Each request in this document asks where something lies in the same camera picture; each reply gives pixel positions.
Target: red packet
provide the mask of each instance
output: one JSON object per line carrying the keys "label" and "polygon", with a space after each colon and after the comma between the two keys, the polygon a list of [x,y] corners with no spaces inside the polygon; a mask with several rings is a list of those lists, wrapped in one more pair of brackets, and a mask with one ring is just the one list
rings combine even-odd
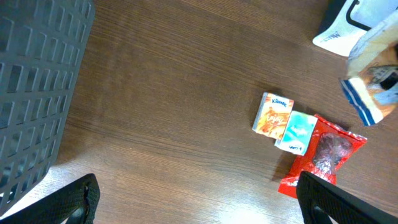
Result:
{"label": "red packet", "polygon": [[312,133],[307,153],[297,156],[289,174],[282,179],[278,192],[293,198],[301,171],[309,171],[329,183],[336,184],[335,171],[338,170],[367,139],[345,131],[343,128],[325,120],[319,114]]}

